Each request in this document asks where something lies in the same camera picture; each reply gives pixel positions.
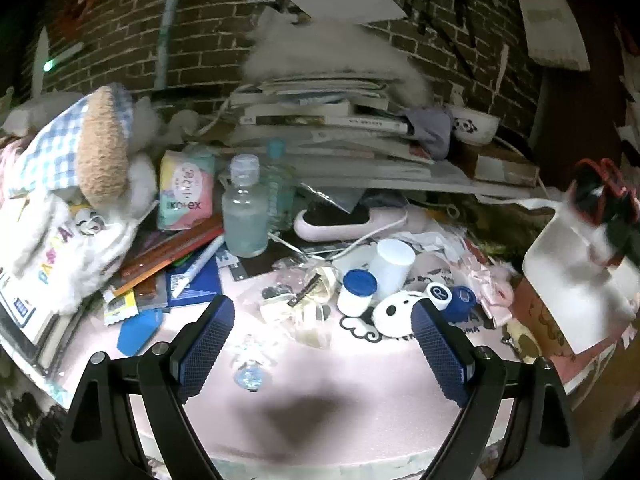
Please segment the blue round keychain charm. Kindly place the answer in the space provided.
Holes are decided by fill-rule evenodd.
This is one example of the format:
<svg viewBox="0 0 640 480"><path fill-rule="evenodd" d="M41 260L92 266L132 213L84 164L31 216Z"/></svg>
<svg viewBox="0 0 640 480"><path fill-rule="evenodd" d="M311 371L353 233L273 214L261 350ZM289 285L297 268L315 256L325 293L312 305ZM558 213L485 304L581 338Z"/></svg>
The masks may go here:
<svg viewBox="0 0 640 480"><path fill-rule="evenodd" d="M235 383L249 392L257 392L262 388L264 380L265 373L262 367L255 362L243 364L234 373Z"/></svg>

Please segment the blue plastic card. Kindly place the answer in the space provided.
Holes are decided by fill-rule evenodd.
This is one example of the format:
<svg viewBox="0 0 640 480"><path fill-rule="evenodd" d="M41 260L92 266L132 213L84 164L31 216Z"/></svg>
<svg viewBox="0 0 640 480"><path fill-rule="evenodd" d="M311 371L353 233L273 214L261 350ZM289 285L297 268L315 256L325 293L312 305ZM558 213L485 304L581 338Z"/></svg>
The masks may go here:
<svg viewBox="0 0 640 480"><path fill-rule="evenodd" d="M117 349L124 356L136 356L156 334L163 323L162 309L145 310L128 318L120 328Z"/></svg>

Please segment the dark blue packet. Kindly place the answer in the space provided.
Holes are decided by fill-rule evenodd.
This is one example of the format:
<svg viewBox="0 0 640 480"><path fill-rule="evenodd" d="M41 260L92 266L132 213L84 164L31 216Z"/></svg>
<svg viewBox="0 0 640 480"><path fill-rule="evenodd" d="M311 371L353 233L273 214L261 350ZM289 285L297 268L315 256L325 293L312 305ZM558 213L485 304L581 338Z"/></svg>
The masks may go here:
<svg viewBox="0 0 640 480"><path fill-rule="evenodd" d="M198 260L200 252L194 252L184 259L178 266L170 266L165 273L168 307L178 308L192 306L192 304L208 304L212 299L222 293L218 266L216 260L211 258L198 275L190 281L190 284L180 292L175 293L178 281L180 281L190 266Z"/></svg>

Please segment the panda face plush pouch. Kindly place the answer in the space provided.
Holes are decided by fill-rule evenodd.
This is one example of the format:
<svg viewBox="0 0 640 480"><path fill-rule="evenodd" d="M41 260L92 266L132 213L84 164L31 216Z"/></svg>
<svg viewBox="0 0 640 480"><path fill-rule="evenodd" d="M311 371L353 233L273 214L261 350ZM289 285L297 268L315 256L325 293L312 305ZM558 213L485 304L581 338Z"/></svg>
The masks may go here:
<svg viewBox="0 0 640 480"><path fill-rule="evenodd" d="M387 338L406 338L412 333L413 306L426 296L422 292L401 290L379 302L372 311L371 320L376 330Z"/></svg>

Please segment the white pen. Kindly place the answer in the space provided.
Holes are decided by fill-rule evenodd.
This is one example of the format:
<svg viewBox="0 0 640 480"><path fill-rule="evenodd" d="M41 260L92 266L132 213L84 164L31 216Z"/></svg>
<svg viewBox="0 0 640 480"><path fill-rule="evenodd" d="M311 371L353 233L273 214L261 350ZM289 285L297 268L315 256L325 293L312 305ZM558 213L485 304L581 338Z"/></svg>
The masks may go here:
<svg viewBox="0 0 640 480"><path fill-rule="evenodd" d="M198 276L201 270L206 266L211 258L214 258L218 249L224 244L224 234L218 235L212 242L204 249L204 252L198 256L198 258L189 266L186 273L178 278L175 286L171 289L171 296L177 298Z"/></svg>

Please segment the white cylindrical jar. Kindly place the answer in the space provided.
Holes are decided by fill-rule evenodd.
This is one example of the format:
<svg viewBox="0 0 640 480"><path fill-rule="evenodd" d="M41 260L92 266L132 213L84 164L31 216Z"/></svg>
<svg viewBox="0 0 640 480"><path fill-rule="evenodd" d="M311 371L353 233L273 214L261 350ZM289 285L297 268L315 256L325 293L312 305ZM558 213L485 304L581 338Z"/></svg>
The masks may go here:
<svg viewBox="0 0 640 480"><path fill-rule="evenodd" d="M375 300L381 301L399 292L415 262L416 253L407 243L394 238L379 240L369 266L378 283Z"/></svg>

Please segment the blue lid small jar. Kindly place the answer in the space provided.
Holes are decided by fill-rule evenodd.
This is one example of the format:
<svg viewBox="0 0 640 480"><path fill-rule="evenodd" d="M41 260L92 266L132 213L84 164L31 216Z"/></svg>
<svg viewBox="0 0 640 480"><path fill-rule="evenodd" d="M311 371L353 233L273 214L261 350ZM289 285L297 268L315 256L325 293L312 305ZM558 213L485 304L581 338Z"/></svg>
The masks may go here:
<svg viewBox="0 0 640 480"><path fill-rule="evenodd" d="M367 270L349 270L344 276L336 306L345 316L359 318L378 291L378 282Z"/></svg>

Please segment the pink hair brush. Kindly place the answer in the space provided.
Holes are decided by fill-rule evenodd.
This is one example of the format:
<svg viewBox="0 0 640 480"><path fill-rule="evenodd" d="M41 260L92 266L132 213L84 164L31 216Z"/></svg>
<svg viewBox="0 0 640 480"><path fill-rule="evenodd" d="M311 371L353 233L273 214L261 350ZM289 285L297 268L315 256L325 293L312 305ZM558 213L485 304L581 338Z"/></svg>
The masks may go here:
<svg viewBox="0 0 640 480"><path fill-rule="evenodd" d="M400 231L420 233L426 230L428 217L420 207L372 207L345 214L341 209L303 210L293 223L295 234L306 242L356 240L373 231L390 234Z"/></svg>

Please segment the white cardboard box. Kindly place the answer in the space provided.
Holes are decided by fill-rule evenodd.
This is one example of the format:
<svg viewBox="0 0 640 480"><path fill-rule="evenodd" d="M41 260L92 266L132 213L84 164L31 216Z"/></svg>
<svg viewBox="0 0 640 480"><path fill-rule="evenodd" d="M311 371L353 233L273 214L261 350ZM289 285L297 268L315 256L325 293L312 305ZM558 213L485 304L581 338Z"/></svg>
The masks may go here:
<svg viewBox="0 0 640 480"><path fill-rule="evenodd" d="M639 270L627 258L607 264L610 255L604 227L562 203L524 257L527 281L576 354L619 335L636 319Z"/></svg>

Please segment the frosted clear plastic bottle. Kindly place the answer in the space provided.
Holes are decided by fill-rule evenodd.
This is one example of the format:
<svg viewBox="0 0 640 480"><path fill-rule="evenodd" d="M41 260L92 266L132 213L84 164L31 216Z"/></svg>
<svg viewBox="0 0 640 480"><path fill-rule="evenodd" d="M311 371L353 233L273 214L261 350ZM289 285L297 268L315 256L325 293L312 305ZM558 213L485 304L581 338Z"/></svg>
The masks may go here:
<svg viewBox="0 0 640 480"><path fill-rule="evenodd" d="M222 196L224 239L239 258L254 258L268 246L269 194L260 180L256 155L236 155L230 162L230 184Z"/></svg>

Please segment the kotex pad package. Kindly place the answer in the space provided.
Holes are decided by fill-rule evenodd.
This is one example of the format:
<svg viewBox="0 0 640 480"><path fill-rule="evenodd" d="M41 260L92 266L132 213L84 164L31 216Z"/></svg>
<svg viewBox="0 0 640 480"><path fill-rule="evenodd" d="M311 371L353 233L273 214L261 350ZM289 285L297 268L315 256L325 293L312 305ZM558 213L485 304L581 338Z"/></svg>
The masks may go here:
<svg viewBox="0 0 640 480"><path fill-rule="evenodd" d="M215 155L206 146L166 151L160 162L157 227L183 231L210 218L214 212L214 177Z"/></svg>

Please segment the green glass bottle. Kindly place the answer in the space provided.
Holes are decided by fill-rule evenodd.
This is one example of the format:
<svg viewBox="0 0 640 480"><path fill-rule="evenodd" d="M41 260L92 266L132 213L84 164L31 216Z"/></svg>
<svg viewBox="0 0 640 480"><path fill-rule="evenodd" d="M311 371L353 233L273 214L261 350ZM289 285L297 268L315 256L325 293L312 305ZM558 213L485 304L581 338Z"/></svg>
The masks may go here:
<svg viewBox="0 0 640 480"><path fill-rule="evenodd" d="M271 139L267 144L262 180L268 190L269 229L287 231L293 222L295 182L293 169L285 163L285 143Z"/></svg>

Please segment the plush toy with plaid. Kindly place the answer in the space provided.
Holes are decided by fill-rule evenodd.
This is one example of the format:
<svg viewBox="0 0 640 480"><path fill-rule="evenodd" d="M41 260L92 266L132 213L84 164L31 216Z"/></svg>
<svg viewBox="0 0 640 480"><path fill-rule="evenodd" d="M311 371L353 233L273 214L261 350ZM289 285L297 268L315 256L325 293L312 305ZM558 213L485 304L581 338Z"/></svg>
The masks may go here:
<svg viewBox="0 0 640 480"><path fill-rule="evenodd" d="M150 213L157 178L146 154L160 126L136 118L122 84L83 96L45 125L6 173L1 269L30 306L66 315L118 270Z"/></svg>

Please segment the panda print white bowl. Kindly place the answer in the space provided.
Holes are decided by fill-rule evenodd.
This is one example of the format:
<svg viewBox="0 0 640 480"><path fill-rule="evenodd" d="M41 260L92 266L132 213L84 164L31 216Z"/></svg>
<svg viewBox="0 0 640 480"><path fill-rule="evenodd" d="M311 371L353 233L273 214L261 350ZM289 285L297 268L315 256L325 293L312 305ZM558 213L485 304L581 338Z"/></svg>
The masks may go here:
<svg viewBox="0 0 640 480"><path fill-rule="evenodd" d="M500 119L467 107L448 106L452 133L461 142L474 146L488 145L497 133Z"/></svg>

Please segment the purple grey cloth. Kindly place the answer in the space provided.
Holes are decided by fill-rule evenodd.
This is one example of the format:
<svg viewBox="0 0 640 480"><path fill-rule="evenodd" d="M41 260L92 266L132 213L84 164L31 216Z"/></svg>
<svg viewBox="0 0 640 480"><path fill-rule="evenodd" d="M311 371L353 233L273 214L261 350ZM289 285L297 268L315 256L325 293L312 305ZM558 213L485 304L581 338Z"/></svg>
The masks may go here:
<svg viewBox="0 0 640 480"><path fill-rule="evenodd" d="M408 122L412 136L432 159L447 157L454 126L449 110L442 106L412 108L404 110L401 116Z"/></svg>

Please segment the stack of books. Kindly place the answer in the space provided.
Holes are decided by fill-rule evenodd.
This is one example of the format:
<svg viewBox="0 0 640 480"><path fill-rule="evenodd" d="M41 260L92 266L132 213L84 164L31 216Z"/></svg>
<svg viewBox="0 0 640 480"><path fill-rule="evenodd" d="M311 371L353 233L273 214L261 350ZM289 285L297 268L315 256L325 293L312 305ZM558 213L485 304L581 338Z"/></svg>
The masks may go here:
<svg viewBox="0 0 640 480"><path fill-rule="evenodd" d="M408 115L420 112L427 96L423 86L391 74L270 78L234 90L206 133L226 148L280 139L294 156L366 162L367 180L420 188L437 180L437 167Z"/></svg>

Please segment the white fluffy fur item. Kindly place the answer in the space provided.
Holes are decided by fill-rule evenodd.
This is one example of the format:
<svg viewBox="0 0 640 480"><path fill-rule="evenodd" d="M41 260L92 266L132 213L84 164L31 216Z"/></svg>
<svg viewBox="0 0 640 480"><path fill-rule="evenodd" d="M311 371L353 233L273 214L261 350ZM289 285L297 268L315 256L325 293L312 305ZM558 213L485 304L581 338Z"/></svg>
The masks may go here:
<svg viewBox="0 0 640 480"><path fill-rule="evenodd" d="M258 21L250 33L254 47L243 62L245 81L329 74L388 78L390 91L408 107L434 103L430 83L408 54L359 25L318 20L294 24L275 13Z"/></svg>

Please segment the white tote bag on wall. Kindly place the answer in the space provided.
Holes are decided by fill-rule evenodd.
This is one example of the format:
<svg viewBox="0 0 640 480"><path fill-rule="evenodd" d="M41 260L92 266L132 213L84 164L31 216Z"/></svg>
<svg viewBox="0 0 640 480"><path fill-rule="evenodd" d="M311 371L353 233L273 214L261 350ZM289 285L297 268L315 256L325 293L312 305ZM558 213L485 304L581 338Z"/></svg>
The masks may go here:
<svg viewBox="0 0 640 480"><path fill-rule="evenodd" d="M589 58L567 0L518 0L528 55L542 66L588 72Z"/></svg>

